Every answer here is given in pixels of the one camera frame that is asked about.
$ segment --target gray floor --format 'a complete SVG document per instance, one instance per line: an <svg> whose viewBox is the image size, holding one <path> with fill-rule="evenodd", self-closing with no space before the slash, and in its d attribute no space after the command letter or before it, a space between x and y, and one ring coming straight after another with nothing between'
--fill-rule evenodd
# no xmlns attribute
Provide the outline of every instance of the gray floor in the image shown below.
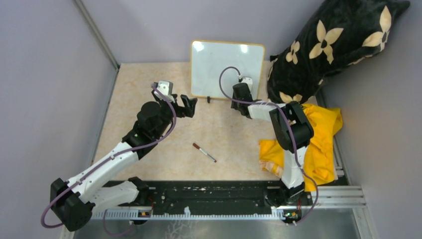
<svg viewBox="0 0 422 239"><path fill-rule="evenodd" d="M107 229L123 232L127 221L107 221ZM76 239L111 239L101 221L92 220ZM352 210L315 210L297 227L278 221L149 221L121 238L129 239L356 239L359 238Z"/></svg>

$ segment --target wall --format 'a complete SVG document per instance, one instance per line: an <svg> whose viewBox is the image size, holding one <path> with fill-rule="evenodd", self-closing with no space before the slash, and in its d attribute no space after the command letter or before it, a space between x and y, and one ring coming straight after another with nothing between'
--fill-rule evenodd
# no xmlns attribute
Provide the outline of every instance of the wall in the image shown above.
<svg viewBox="0 0 422 239"><path fill-rule="evenodd" d="M2 1L0 22L1 238L58 238L50 184L89 165L114 69L70 0Z"/></svg>
<svg viewBox="0 0 422 239"><path fill-rule="evenodd" d="M119 63L190 60L194 39L290 46L322 0L83 1Z"/></svg>
<svg viewBox="0 0 422 239"><path fill-rule="evenodd" d="M422 238L422 1L392 29L385 51L324 89L341 107L338 138L382 239Z"/></svg>

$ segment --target marker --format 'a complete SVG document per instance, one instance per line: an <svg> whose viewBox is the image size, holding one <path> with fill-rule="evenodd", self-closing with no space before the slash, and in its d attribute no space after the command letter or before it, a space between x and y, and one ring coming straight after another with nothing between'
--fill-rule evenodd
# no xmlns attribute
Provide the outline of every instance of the marker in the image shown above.
<svg viewBox="0 0 422 239"><path fill-rule="evenodd" d="M201 151L203 154L205 154L208 158L212 159L214 161L214 163L217 163L217 160L215 158L213 158L211 155L209 155L207 152L205 152L205 150L203 150L201 147L199 147L199 145L194 143L193 146L195 148L199 149L199 151Z"/></svg>

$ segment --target whiteboard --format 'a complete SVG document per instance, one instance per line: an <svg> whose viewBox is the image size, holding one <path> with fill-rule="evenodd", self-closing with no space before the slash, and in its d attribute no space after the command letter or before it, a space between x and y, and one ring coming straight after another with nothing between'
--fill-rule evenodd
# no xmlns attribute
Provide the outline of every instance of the whiteboard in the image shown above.
<svg viewBox="0 0 422 239"><path fill-rule="evenodd" d="M253 80L252 97L258 96L265 47L260 44L195 40L191 45L191 93L195 97L226 99L221 93L218 78L227 66L239 69L242 76ZM223 90L233 95L238 83L237 72L227 70L222 77Z"/></svg>

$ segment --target gray wall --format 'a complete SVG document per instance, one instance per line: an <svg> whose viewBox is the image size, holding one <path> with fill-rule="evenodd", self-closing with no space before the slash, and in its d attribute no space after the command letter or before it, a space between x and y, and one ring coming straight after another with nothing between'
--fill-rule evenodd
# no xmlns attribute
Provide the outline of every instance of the gray wall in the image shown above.
<svg viewBox="0 0 422 239"><path fill-rule="evenodd" d="M70 0L2 1L0 22L1 238L57 238L50 184L89 165L114 69Z"/></svg>
<svg viewBox="0 0 422 239"><path fill-rule="evenodd" d="M323 91L342 108L345 163L382 239L422 238L422 1L411 2L385 51Z"/></svg>
<svg viewBox="0 0 422 239"><path fill-rule="evenodd" d="M194 39L290 46L322 0L84 0L119 63L190 60Z"/></svg>

